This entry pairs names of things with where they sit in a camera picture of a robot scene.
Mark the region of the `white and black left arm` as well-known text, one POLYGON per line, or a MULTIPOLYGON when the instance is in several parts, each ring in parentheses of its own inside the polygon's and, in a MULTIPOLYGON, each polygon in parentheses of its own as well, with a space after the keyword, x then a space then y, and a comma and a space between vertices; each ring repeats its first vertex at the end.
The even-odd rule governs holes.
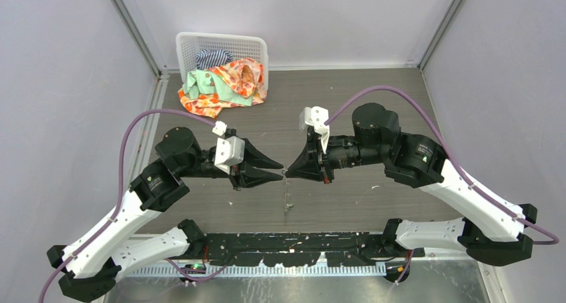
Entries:
POLYGON ((239 137, 234 129, 219 137, 213 147, 202 149, 190 129, 175 127, 155 149, 157 160, 131 182, 106 218, 74 243, 48 250, 64 296, 91 302, 142 266, 183 255, 199 258, 206 239, 192 220, 184 220, 158 237, 126 244, 141 227, 189 193, 184 178, 226 178, 235 190, 282 178, 278 174, 282 165, 239 137))

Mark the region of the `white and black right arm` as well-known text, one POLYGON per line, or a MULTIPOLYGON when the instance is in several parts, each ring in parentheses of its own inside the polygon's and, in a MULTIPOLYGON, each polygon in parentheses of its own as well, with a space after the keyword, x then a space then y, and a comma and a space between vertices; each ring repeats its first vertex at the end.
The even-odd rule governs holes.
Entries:
POLYGON ((467 253, 491 266, 529 259, 533 240, 524 233, 537 209, 512 204, 481 184, 460 175, 444 148, 433 139, 405 133, 398 115, 377 103, 366 103, 352 113, 352 135, 331 135, 328 111, 306 107, 299 127, 306 145, 287 169, 287 178, 329 184, 336 170, 382 164, 385 176, 396 183, 428 193, 455 209, 460 217, 440 222, 390 219, 381 236, 389 256, 417 248, 442 248, 467 253))

